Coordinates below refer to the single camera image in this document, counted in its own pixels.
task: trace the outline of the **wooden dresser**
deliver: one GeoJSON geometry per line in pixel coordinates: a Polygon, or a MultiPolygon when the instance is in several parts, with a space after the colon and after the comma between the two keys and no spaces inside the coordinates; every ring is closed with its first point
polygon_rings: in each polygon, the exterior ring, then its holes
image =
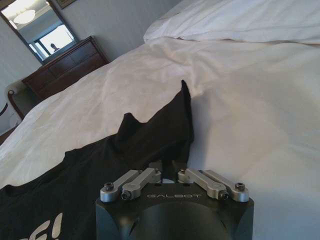
{"type": "Polygon", "coordinates": [[[92,36],[41,66],[22,80],[39,98],[39,102],[66,89],[80,78],[107,64],[92,36]]]}

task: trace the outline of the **white duvet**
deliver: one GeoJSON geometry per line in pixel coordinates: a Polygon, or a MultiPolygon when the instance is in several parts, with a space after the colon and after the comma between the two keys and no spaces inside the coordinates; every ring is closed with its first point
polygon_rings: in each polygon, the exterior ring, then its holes
{"type": "Polygon", "coordinates": [[[36,106],[0,147],[0,188],[51,169],[65,151],[151,118],[189,87],[189,166],[241,181],[254,238],[319,239],[320,48],[158,38],[36,106]]]}

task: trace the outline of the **mirror frame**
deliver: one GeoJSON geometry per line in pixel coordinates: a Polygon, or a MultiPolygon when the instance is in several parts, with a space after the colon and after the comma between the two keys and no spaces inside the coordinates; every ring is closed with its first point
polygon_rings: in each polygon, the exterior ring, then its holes
{"type": "MultiPolygon", "coordinates": [[[[0,15],[2,17],[2,19],[5,21],[5,23],[7,25],[9,25],[9,27],[14,31],[14,33],[20,38],[20,40],[23,42],[23,44],[30,50],[30,52],[35,56],[36,59],[38,59],[38,61],[42,64],[42,65],[45,65],[47,64],[48,62],[50,62],[51,60],[53,60],[54,58],[50,58],[47,57],[46,59],[42,60],[32,49],[31,47],[29,46],[29,44],[27,43],[27,41],[22,37],[22,35],[18,32],[18,30],[16,30],[9,22],[9,20],[2,14],[1,10],[6,8],[9,4],[13,3],[15,0],[7,0],[6,2],[6,5],[1,7],[0,9],[0,15]]],[[[54,5],[54,3],[52,2],[52,0],[44,0],[44,1],[47,1],[50,5],[50,7],[52,8],[52,10],[54,11],[54,13],[57,15],[57,17],[61,20],[61,22],[66,26],[66,28],[69,30],[69,32],[73,35],[74,37],[74,42],[75,44],[77,44],[79,42],[79,39],[78,37],[75,35],[75,33],[72,31],[72,29],[69,27],[69,25],[66,23],[66,21],[63,19],[63,17],[60,15],[60,13],[58,12],[56,6],[54,5]]],[[[62,51],[60,52],[59,55],[55,56],[58,57],[60,56],[61,54],[63,54],[65,51],[62,51]]]]}

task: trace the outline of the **picture frame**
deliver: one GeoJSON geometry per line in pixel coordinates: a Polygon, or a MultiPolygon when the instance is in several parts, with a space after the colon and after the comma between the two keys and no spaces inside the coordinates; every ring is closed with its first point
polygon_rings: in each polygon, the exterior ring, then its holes
{"type": "Polygon", "coordinates": [[[61,9],[64,9],[75,1],[76,0],[56,0],[56,3],[60,6],[61,9]]]}

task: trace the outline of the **dresser drawer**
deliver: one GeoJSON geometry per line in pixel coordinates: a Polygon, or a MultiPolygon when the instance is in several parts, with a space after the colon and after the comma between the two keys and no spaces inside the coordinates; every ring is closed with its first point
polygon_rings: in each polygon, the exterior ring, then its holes
{"type": "Polygon", "coordinates": [[[83,45],[81,48],[78,48],[73,53],[71,53],[70,57],[75,64],[79,64],[83,60],[87,59],[88,57],[96,53],[97,53],[97,50],[95,46],[93,46],[90,42],[88,42],[85,45],[83,45]]]}
{"type": "Polygon", "coordinates": [[[56,77],[48,69],[40,69],[37,74],[32,74],[23,82],[30,87],[35,93],[43,89],[48,84],[54,82],[56,77]]]}
{"type": "Polygon", "coordinates": [[[98,53],[96,53],[41,89],[39,91],[39,95],[42,99],[46,99],[58,92],[61,92],[68,86],[77,82],[80,78],[103,65],[105,65],[105,61],[98,53]]]}
{"type": "Polygon", "coordinates": [[[49,70],[56,78],[59,78],[69,69],[72,69],[75,65],[75,62],[70,56],[65,56],[61,60],[57,61],[54,65],[49,67],[49,70]]]}

